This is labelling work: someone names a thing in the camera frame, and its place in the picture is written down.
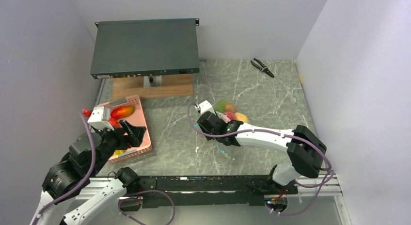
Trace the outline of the green mango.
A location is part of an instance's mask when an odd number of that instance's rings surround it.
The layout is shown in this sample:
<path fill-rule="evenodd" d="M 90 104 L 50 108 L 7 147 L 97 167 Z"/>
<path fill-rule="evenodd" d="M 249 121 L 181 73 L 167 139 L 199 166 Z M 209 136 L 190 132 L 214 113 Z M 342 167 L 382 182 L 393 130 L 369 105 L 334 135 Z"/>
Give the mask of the green mango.
<path fill-rule="evenodd" d="M 228 103 L 228 100 L 226 99 L 221 99 L 219 100 L 214 106 L 214 110 L 220 113 L 224 113 L 224 106 Z"/>

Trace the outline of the yellow lemon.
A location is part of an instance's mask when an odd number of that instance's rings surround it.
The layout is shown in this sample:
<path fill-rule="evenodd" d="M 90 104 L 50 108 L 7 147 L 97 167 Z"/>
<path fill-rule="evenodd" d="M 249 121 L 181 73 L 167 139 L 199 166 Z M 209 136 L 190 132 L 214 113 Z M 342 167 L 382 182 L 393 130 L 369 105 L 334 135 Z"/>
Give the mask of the yellow lemon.
<path fill-rule="evenodd" d="M 237 121 L 242 121 L 243 123 L 249 123 L 249 119 L 246 115 L 240 113 L 240 112 L 236 112 L 234 113 L 235 118 Z"/>

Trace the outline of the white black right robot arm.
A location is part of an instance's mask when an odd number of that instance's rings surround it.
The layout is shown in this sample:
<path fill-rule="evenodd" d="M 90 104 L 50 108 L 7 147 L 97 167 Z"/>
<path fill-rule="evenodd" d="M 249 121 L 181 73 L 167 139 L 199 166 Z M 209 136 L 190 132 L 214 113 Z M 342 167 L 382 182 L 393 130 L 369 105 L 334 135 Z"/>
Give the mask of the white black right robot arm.
<path fill-rule="evenodd" d="M 212 112 L 201 114 L 197 125 L 197 132 L 225 146 L 256 146 L 286 153 L 287 160 L 275 165 L 267 180 L 272 193 L 280 193 L 288 183 L 301 176 L 317 178 L 327 150 L 302 125 L 295 129 L 265 129 L 237 120 L 225 122 Z"/>

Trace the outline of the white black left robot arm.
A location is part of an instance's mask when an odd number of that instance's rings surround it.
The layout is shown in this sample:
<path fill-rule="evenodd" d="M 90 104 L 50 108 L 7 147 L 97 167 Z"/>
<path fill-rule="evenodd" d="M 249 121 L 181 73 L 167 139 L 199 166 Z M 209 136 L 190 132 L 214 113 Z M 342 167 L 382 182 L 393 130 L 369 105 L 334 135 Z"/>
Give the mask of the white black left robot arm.
<path fill-rule="evenodd" d="M 102 191 L 71 213 L 66 210 L 82 189 L 90 184 L 116 150 L 141 145 L 146 127 L 120 120 L 120 127 L 98 131 L 83 122 L 86 132 L 69 146 L 61 161 L 53 165 L 42 184 L 39 205 L 32 225 L 85 224 L 111 199 L 135 195 L 141 188 L 140 177 L 129 167 L 120 168 Z"/>

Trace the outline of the red apple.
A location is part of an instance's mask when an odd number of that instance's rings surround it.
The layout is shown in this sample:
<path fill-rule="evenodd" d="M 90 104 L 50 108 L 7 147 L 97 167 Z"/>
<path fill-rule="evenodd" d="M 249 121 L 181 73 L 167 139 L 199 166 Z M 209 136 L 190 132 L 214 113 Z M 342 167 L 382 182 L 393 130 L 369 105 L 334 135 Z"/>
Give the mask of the red apple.
<path fill-rule="evenodd" d="M 236 120 L 236 119 L 237 119 L 237 118 L 236 118 L 236 115 L 235 115 L 234 113 L 232 113 L 232 112 L 225 112 L 224 115 L 227 116 L 227 118 L 228 118 L 229 120 Z"/>

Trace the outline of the brown kiwi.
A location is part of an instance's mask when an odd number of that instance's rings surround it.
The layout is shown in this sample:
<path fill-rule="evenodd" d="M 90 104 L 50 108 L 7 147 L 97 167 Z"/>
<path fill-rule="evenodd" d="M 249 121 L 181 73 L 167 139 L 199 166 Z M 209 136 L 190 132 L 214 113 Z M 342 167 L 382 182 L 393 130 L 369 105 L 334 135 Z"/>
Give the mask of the brown kiwi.
<path fill-rule="evenodd" d="M 223 110 L 224 110 L 224 112 L 230 112 L 230 113 L 236 113 L 237 112 L 236 106 L 231 102 L 227 102 L 224 105 Z"/>

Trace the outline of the clear zip top bag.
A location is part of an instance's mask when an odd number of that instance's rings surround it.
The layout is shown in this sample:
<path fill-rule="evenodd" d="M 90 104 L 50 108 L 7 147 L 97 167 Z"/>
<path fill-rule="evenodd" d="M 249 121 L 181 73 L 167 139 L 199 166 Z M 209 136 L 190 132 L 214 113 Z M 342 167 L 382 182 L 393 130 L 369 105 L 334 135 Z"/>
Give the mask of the clear zip top bag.
<path fill-rule="evenodd" d="M 195 104 L 194 107 L 199 117 L 193 126 L 208 141 L 214 140 L 217 145 L 241 146 L 236 132 L 239 126 L 248 121 L 248 118 L 237 112 L 232 102 L 222 99 L 212 105 L 205 100 L 200 104 Z"/>

